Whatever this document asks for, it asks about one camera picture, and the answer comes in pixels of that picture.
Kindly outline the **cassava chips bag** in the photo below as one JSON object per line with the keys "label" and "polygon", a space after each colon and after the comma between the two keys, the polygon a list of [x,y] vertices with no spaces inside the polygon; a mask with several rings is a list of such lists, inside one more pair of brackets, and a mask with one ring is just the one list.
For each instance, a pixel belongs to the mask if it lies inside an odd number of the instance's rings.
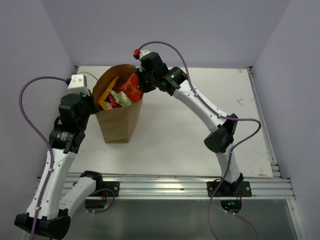
{"label": "cassava chips bag", "polygon": [[133,103],[139,102],[143,93],[139,87],[138,75],[136,73],[132,74],[128,80],[118,88],[118,92],[124,92]]}

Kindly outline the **orange Kettle chips bag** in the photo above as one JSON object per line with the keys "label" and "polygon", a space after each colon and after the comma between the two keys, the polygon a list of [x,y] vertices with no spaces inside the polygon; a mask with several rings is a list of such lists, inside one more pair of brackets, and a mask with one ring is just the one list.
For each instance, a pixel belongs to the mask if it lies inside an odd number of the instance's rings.
{"label": "orange Kettle chips bag", "polygon": [[110,84],[108,85],[108,87],[106,88],[106,90],[103,92],[103,94],[101,95],[101,97],[98,99],[98,104],[101,106],[102,103],[107,99],[108,95],[110,94],[111,90],[114,88],[116,82],[118,81],[119,77],[115,77]]}

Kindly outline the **colourful fruit candy packet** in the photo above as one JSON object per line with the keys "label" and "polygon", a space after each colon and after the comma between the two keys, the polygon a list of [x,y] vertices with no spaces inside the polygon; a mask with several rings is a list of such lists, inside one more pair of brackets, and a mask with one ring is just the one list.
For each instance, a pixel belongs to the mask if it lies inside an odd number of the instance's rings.
{"label": "colourful fruit candy packet", "polygon": [[98,104],[104,111],[109,111],[113,109],[112,105],[107,101],[100,101]]}

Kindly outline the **pink silver chips bag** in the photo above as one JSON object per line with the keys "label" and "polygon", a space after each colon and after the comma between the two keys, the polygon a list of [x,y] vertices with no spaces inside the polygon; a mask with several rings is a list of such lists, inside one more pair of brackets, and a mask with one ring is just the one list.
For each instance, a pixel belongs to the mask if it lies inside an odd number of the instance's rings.
{"label": "pink silver chips bag", "polygon": [[120,108],[120,107],[121,107],[121,105],[119,105],[119,104],[116,102],[116,100],[114,99],[114,97],[113,97],[112,95],[109,95],[109,96],[107,97],[107,101],[110,103],[110,105],[111,105],[111,107],[112,107],[113,109],[115,109],[115,108]]}

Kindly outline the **small green candy packet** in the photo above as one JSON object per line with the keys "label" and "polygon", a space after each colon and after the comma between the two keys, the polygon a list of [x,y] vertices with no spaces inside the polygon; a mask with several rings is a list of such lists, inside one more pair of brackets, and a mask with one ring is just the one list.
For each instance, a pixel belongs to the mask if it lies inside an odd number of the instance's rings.
{"label": "small green candy packet", "polygon": [[113,97],[115,103],[122,107],[130,106],[133,103],[123,91],[117,93],[112,90],[110,95]]}

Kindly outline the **brown paper bag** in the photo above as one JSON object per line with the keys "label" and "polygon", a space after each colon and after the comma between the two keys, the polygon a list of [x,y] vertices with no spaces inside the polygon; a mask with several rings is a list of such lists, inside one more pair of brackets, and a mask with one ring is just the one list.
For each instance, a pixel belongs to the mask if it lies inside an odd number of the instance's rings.
{"label": "brown paper bag", "polygon": [[95,116],[103,140],[107,144],[128,143],[130,141],[140,115],[143,94],[139,102],[133,102],[129,106],[121,106],[107,111],[100,107],[98,100],[114,78],[119,77],[111,91],[119,93],[118,88],[135,73],[136,67],[132,64],[112,66],[97,79],[92,89],[94,103],[99,109]]}

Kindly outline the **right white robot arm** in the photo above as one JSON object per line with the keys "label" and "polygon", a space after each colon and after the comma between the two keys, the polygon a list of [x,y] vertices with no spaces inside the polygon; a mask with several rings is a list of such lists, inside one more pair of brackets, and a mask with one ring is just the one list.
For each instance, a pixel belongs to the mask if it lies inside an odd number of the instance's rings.
{"label": "right white robot arm", "polygon": [[234,142],[234,133],[237,127],[237,116],[232,114],[227,119],[226,113],[217,110],[210,111],[215,105],[202,103],[205,97],[201,93],[194,93],[187,80],[187,74],[179,67],[168,68],[160,55],[154,51],[136,49],[134,58],[140,61],[136,69],[139,87],[143,93],[159,89],[168,93],[185,104],[209,130],[204,139],[204,145],[216,154],[224,178],[219,191],[227,196],[235,196],[241,190],[244,180],[231,148]]}

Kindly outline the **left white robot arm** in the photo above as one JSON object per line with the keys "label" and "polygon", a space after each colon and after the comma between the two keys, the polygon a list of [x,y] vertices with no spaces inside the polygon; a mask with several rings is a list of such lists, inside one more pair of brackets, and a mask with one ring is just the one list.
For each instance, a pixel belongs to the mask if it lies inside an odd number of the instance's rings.
{"label": "left white robot arm", "polygon": [[60,100],[58,111],[38,189],[26,212],[15,217],[14,224],[31,237],[62,240],[75,211],[89,195],[101,195],[104,184],[101,173],[86,170],[75,186],[61,196],[69,169],[85,138],[89,117],[98,108],[91,93],[69,93]]}

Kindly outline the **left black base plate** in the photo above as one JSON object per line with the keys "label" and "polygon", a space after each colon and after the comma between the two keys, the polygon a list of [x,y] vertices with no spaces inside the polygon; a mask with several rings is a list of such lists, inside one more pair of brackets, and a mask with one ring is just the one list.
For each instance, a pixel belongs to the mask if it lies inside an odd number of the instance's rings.
{"label": "left black base plate", "polygon": [[[119,196],[119,191],[120,191],[120,182],[119,181],[103,181],[103,186],[101,187],[101,189],[109,189],[112,190],[115,194],[115,197]],[[107,192],[99,192],[99,193],[92,193],[90,195],[90,197],[108,197],[108,196],[112,196],[111,193],[107,193]]]}

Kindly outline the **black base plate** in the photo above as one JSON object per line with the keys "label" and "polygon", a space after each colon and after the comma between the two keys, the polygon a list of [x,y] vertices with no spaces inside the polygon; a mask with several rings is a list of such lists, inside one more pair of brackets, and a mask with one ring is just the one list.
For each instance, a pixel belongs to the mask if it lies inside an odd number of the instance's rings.
{"label": "black base plate", "polygon": [[[101,187],[101,189],[109,189],[112,190],[115,194],[115,197],[119,196],[119,191],[120,191],[120,182],[119,181],[103,181],[103,186]],[[99,193],[92,193],[90,195],[90,197],[108,197],[108,196],[112,196],[111,193],[107,193],[107,192],[99,192]]]}
{"label": "black base plate", "polygon": [[252,190],[251,185],[248,181],[242,181],[238,186],[234,186],[225,180],[223,181],[222,185],[218,188],[220,184],[220,179],[216,179],[214,181],[208,181],[206,183],[206,190],[208,196],[211,197],[216,190],[215,194],[213,195],[215,198],[224,198],[224,197],[251,197]]}

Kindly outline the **aluminium extrusion rail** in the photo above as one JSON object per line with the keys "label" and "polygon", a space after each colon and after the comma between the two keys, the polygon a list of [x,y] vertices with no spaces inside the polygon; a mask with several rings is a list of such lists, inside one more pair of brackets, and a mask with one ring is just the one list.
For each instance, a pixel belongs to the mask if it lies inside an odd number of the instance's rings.
{"label": "aluminium extrusion rail", "polygon": [[[215,177],[174,175],[102,175],[104,182],[115,182],[121,200],[207,200],[217,185]],[[244,180],[231,199],[292,200],[295,194],[289,179],[279,177]]]}

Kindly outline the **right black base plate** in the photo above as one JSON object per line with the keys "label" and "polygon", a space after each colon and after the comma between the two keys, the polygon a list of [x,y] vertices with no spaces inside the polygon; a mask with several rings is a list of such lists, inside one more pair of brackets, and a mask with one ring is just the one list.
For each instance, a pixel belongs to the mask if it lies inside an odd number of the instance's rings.
{"label": "right black base plate", "polygon": [[220,184],[220,179],[216,179],[214,181],[208,181],[206,183],[206,190],[208,196],[211,197],[216,190],[215,194],[213,195],[215,198],[224,198],[224,197],[251,197],[252,190],[251,185],[248,181],[242,181],[238,186],[234,186],[225,180],[223,181],[222,185],[218,188]]}

